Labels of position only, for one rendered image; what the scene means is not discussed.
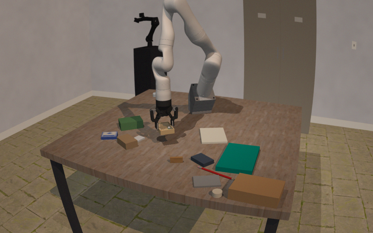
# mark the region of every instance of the black metal table leg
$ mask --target black metal table leg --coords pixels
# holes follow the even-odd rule
[[[74,209],[73,201],[71,200],[70,190],[65,180],[64,169],[61,163],[50,160],[51,167],[53,168],[54,178],[56,179],[58,192],[60,193],[61,202],[64,206],[65,214],[67,215],[68,222],[70,223],[73,233],[83,233],[80,226],[79,219],[77,218],[76,210]]]
[[[276,233],[278,221],[278,219],[268,218],[266,222],[265,233]]]

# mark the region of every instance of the floor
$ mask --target floor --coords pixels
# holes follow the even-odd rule
[[[0,233],[71,233],[40,148],[124,99],[90,97],[0,141]],[[84,233],[260,233],[266,218],[199,208],[64,166]],[[289,221],[277,233],[373,232],[373,132],[311,124]]]

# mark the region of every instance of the wooden table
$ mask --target wooden table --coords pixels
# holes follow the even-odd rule
[[[51,160],[53,173],[65,212],[74,233],[82,232],[65,180],[62,165],[111,183],[159,196],[175,202],[220,211],[268,218],[265,232],[275,232],[278,221],[289,220],[299,160],[302,108],[246,99],[216,97],[210,114],[192,115],[188,111],[188,93],[172,92],[172,106],[178,106],[175,134],[160,136],[151,121],[149,109],[155,108],[154,90],[127,100],[108,112],[71,131],[40,150]],[[144,128],[120,131],[118,118],[141,116]],[[170,121],[162,117],[159,122]],[[213,198],[214,187],[194,188],[192,177],[212,175],[197,168],[191,156],[203,153],[215,163],[206,167],[215,171],[224,144],[201,144],[200,128],[223,127],[229,143],[260,146],[253,175],[284,180],[279,208],[267,208]],[[139,146],[125,150],[116,140],[100,140],[102,132],[118,131],[146,137]],[[183,163],[170,163],[182,156]],[[222,172],[232,178],[238,174]],[[222,187],[227,178],[220,177]]]

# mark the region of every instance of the red pencil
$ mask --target red pencil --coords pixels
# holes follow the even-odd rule
[[[208,171],[208,172],[212,172],[213,174],[220,175],[220,176],[225,177],[225,178],[228,178],[228,179],[230,179],[230,180],[234,180],[233,178],[231,178],[231,177],[229,177],[229,176],[226,176],[226,175],[223,175],[223,174],[219,174],[219,173],[217,173],[217,172],[214,172],[214,171],[208,170],[208,169],[206,169],[206,168],[199,167],[199,166],[198,166],[198,168],[201,168],[202,170],[205,170],[205,171]]]

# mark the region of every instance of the green book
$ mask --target green book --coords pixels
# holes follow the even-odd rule
[[[119,118],[119,128],[121,131],[143,127],[143,120],[140,116]]]
[[[253,174],[259,152],[259,146],[228,143],[215,166],[215,171]]]

